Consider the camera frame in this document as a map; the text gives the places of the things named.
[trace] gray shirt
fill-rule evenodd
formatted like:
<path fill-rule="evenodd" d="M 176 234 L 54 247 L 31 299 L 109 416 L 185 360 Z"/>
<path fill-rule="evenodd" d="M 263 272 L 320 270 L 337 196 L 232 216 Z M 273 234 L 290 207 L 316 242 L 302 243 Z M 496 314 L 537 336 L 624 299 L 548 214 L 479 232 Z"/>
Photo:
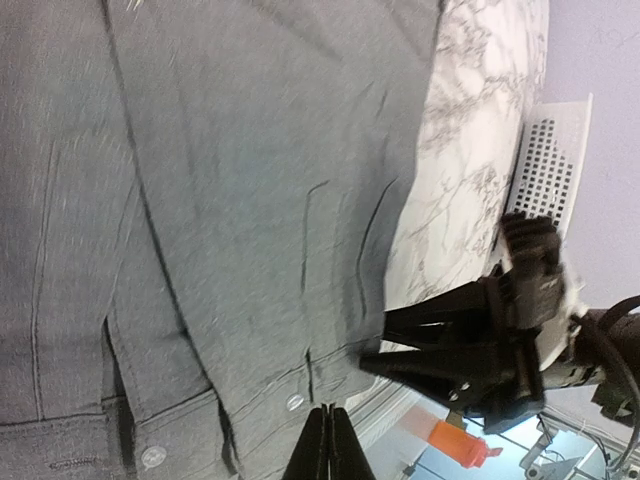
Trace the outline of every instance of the gray shirt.
<path fill-rule="evenodd" d="M 0 18 L 2 478 L 279 478 L 371 383 L 439 2 Z"/>

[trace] white button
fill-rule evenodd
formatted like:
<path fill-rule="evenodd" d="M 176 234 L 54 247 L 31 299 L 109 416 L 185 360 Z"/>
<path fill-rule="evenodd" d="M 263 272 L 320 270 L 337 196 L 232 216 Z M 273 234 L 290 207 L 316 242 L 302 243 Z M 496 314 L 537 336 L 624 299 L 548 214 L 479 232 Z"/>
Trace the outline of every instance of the white button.
<path fill-rule="evenodd" d="M 294 410 L 300 408 L 300 405 L 304 403 L 304 397 L 299 394 L 291 395 L 289 400 L 287 400 L 287 410 L 293 412 Z"/>
<path fill-rule="evenodd" d="M 164 462 L 167 451 L 162 447 L 149 447 L 142 454 L 142 464 L 146 468 L 154 468 Z"/>

